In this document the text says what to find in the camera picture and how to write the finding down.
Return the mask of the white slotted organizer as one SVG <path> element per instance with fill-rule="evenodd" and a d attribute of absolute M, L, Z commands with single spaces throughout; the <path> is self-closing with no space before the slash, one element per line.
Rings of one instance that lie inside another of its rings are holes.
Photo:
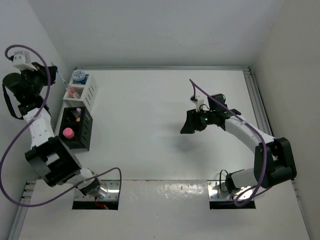
<path fill-rule="evenodd" d="M 86 74 L 85 76 L 85 84 L 76 82 L 72 76 L 70 77 L 69 83 L 75 89 L 79 98 L 74 98 L 66 91 L 63 96 L 63 102 L 68 107 L 86 107 L 91 113 L 98 93 L 98 85 L 92 74 Z"/>

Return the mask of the purple highlighter marker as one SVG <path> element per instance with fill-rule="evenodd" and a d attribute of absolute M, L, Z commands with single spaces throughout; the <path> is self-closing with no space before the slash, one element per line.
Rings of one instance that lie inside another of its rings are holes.
<path fill-rule="evenodd" d="M 82 109 L 80 107 L 76 108 L 77 116 L 80 118 L 82 114 Z"/>

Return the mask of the pink cap glue bottle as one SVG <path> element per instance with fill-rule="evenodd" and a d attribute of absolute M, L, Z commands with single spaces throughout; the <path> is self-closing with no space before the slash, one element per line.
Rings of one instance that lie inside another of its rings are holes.
<path fill-rule="evenodd" d="M 68 140 L 71 140 L 75 136 L 74 130 L 72 128 L 70 128 L 70 127 L 66 127 L 63 130 L 62 134 Z"/>

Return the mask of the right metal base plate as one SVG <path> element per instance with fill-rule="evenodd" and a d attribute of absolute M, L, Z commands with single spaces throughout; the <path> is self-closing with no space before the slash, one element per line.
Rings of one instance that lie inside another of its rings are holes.
<path fill-rule="evenodd" d="M 250 186 L 241 187 L 240 189 L 229 193 L 227 191 L 225 181 L 221 181 L 222 186 L 218 180 L 207 181 L 208 197 L 210 202 L 229 202 L 234 201 L 239 196 L 239 201 L 248 199 L 253 193 Z"/>

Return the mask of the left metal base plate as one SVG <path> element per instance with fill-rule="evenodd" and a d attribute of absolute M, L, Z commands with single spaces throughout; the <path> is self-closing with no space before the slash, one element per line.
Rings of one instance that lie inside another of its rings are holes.
<path fill-rule="evenodd" d="M 83 195 L 79 189 L 75 190 L 74 200 L 78 202 L 95 201 L 117 201 L 120 193 L 119 180 L 101 180 L 101 186 L 97 195 Z"/>

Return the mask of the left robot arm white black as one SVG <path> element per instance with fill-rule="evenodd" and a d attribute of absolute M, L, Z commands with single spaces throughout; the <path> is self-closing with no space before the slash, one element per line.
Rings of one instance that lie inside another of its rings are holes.
<path fill-rule="evenodd" d="M 49 107 L 41 97 L 44 86 L 54 84 L 58 68 L 45 68 L 37 62 L 17 63 L 20 73 L 10 73 L 2 80 L 2 90 L 10 114 L 16 113 L 7 94 L 10 90 L 20 103 L 21 119 L 29 124 L 31 147 L 25 159 L 50 187 L 72 184 L 85 196 L 101 197 L 101 181 L 90 169 L 83 168 L 73 149 L 90 149 L 93 119 L 86 107 L 63 111 L 62 130 L 55 135 Z"/>

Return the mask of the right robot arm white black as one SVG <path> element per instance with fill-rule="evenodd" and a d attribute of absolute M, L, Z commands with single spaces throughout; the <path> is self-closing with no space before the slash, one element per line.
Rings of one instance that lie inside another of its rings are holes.
<path fill-rule="evenodd" d="M 204 110 L 205 101 L 193 95 L 190 101 L 195 108 L 186 112 L 186 121 L 181 134 L 194 134 L 209 125 L 216 125 L 238 138 L 254 154 L 252 168 L 242 169 L 226 175 L 221 189 L 234 193 L 242 187 L 260 185 L 264 189 L 293 180 L 297 169 L 289 140 L 275 138 L 246 122 L 236 109 L 227 109 L 223 94 L 207 98 L 209 107 Z"/>

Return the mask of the black slotted organizer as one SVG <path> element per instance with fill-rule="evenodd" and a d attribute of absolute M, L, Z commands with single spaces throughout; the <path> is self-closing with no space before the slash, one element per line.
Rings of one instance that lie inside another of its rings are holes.
<path fill-rule="evenodd" d="M 80 122 L 76 122 L 78 118 L 76 108 L 81 108 Z M 89 151 L 92 127 L 93 118 L 86 107 L 66 107 L 63 110 L 58 136 L 70 149 L 84 149 Z M 66 139 L 63 136 L 63 130 L 65 128 L 73 129 L 75 136 L 72 139 Z"/>

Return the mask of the grey thin pen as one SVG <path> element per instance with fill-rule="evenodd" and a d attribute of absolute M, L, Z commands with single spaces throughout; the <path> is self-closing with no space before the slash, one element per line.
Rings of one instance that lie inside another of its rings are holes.
<path fill-rule="evenodd" d="M 70 91 L 70 87 L 69 84 L 66 82 L 66 80 L 64 79 L 64 77 L 61 75 L 61 73 L 57 70 L 57 75 L 59 76 L 59 78 L 62 80 L 63 84 L 65 85 L 65 88 Z"/>

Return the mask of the metal base plate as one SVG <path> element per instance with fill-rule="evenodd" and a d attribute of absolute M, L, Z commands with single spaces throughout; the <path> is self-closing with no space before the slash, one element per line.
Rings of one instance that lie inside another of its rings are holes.
<path fill-rule="evenodd" d="M 221 181 L 222 186 L 218 180 L 207 181 L 208 197 L 210 202 L 229 202 L 234 201 L 239 196 L 239 201 L 248 199 L 253 193 L 250 186 L 241 187 L 240 189 L 229 193 L 227 191 L 225 181 Z"/>
<path fill-rule="evenodd" d="M 74 200 L 78 202 L 95 201 L 117 201 L 120 193 L 119 180 L 101 180 L 101 186 L 97 195 L 83 195 L 79 189 L 75 190 Z"/>

